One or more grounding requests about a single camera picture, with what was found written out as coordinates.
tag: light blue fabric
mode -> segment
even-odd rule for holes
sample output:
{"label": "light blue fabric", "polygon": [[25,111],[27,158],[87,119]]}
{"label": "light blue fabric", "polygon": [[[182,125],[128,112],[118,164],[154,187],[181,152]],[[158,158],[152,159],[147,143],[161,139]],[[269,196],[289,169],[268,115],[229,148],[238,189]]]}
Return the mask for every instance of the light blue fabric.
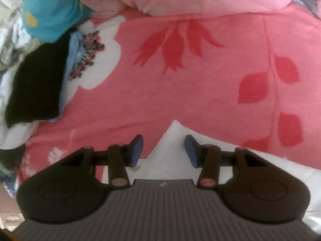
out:
{"label": "light blue fabric", "polygon": [[[73,70],[74,64],[80,62],[82,56],[86,53],[86,50],[80,45],[79,41],[82,40],[81,32],[77,31],[71,34],[69,41],[69,53],[66,60],[65,73],[62,81],[60,99],[59,99],[59,117],[62,117],[62,114],[66,106],[66,88],[67,82],[71,71]],[[50,122],[56,122],[59,118],[53,118]]]}
{"label": "light blue fabric", "polygon": [[[37,27],[27,24],[26,12],[36,19]],[[46,43],[54,43],[91,12],[79,0],[24,0],[22,15],[24,27],[31,36]]]}

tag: black knit fabric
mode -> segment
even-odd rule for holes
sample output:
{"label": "black knit fabric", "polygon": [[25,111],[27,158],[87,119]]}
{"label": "black knit fabric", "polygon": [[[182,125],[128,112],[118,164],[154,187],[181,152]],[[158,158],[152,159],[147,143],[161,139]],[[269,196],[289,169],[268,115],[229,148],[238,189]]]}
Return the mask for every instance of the black knit fabric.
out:
{"label": "black knit fabric", "polygon": [[59,116],[59,96],[68,57],[71,30],[57,42],[28,54],[14,77],[5,113],[7,126]]}
{"label": "black knit fabric", "polygon": [[1,165],[3,165],[6,168],[6,170],[9,171],[12,171],[15,168],[19,167],[25,150],[25,144],[22,144],[21,146],[14,149],[0,149]]}

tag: ribbed rubber mat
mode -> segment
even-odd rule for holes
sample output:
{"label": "ribbed rubber mat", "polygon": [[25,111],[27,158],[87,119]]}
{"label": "ribbed rubber mat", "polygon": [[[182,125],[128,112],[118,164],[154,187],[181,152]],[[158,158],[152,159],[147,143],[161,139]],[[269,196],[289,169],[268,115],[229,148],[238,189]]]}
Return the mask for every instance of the ribbed rubber mat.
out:
{"label": "ribbed rubber mat", "polygon": [[214,191],[190,180],[136,180],[113,191],[90,216],[69,224],[25,221],[14,234],[20,241],[314,241],[300,221],[263,225],[230,212]]}

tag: white fabric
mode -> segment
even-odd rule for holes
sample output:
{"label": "white fabric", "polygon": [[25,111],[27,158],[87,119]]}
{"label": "white fabric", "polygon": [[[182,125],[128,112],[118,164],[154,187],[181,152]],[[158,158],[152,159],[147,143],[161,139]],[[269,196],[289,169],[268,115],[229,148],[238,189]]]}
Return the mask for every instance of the white fabric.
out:
{"label": "white fabric", "polygon": [[[185,152],[184,139],[188,134],[193,135],[200,144],[213,144],[219,146],[224,151],[234,151],[235,147],[237,147],[198,134],[182,126],[178,121],[173,121],[148,159],[140,160],[138,166],[134,169],[127,168],[131,183],[133,183],[135,179],[193,179],[194,183],[196,183],[201,169],[192,167]],[[267,153],[253,152],[300,179],[307,185],[311,193],[311,202],[303,221],[315,232],[321,233],[321,171]],[[231,168],[221,167],[219,183],[225,183],[231,176]],[[107,167],[104,171],[103,182],[108,182]]]}

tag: yellow dot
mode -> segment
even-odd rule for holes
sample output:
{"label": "yellow dot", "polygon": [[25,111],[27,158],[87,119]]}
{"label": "yellow dot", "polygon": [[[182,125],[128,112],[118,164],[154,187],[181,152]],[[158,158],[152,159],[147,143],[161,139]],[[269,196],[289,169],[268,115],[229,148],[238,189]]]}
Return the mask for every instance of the yellow dot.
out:
{"label": "yellow dot", "polygon": [[30,28],[38,27],[38,20],[30,12],[26,11],[26,23]]}

